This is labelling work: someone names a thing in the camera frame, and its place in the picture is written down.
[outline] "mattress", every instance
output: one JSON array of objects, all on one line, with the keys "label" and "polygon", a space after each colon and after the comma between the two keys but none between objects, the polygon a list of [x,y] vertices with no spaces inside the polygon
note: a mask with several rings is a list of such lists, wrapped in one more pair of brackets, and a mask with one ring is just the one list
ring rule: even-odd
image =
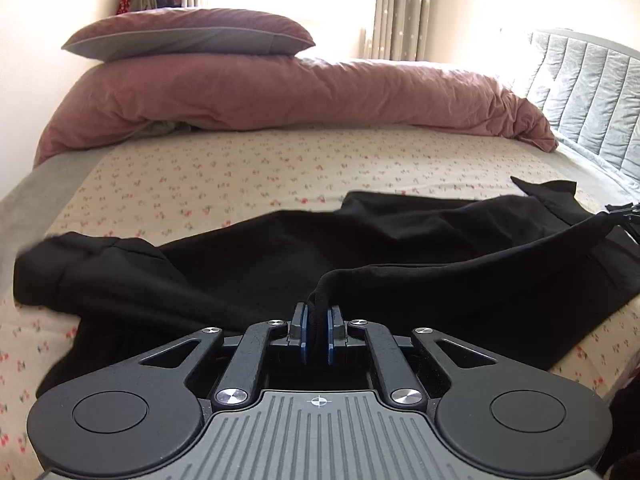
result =
[{"label": "mattress", "polygon": [[[43,234],[73,230],[163,244],[276,209],[333,210],[354,189],[476,200],[522,194],[511,175],[577,180],[577,199],[592,211],[632,199],[597,171],[566,149],[545,155],[499,137],[410,126],[201,132],[56,156],[0,203],[0,479],[39,475],[26,416],[78,324],[14,305],[15,252]],[[636,298],[552,372],[609,399],[638,364],[639,316]]]}]

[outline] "white wall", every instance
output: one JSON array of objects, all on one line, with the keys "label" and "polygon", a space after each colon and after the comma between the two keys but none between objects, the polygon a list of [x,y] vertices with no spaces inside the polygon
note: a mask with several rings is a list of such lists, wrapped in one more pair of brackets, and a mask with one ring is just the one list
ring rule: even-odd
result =
[{"label": "white wall", "polygon": [[565,27],[640,50],[640,0],[431,0],[428,59],[481,68],[500,27]]},{"label": "white wall", "polygon": [[92,62],[62,52],[119,0],[0,0],[0,199],[31,170],[44,126]]}]

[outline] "gray upholstered headboard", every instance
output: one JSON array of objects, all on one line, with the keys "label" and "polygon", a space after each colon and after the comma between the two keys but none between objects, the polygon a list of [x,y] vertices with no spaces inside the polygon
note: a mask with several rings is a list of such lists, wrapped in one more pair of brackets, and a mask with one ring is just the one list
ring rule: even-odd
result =
[{"label": "gray upholstered headboard", "polygon": [[560,141],[640,182],[640,52],[563,28],[510,34],[517,59],[500,79],[542,109]]}]

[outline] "pillow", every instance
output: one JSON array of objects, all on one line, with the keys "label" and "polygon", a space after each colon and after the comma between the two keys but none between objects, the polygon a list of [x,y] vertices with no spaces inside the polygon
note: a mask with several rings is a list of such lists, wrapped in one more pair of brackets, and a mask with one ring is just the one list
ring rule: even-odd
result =
[{"label": "pillow", "polygon": [[284,16],[246,9],[154,9],[98,20],[62,46],[101,61],[156,54],[294,54],[314,46]]}]

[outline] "pink blanket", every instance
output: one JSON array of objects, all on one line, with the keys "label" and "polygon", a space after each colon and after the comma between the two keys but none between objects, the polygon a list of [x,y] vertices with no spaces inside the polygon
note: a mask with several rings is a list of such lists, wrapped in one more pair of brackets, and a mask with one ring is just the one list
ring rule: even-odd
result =
[{"label": "pink blanket", "polygon": [[414,124],[518,139],[552,152],[542,112],[495,79],[446,65],[168,54],[96,66],[45,128],[35,164],[124,140],[152,121],[207,130],[292,124]]}]

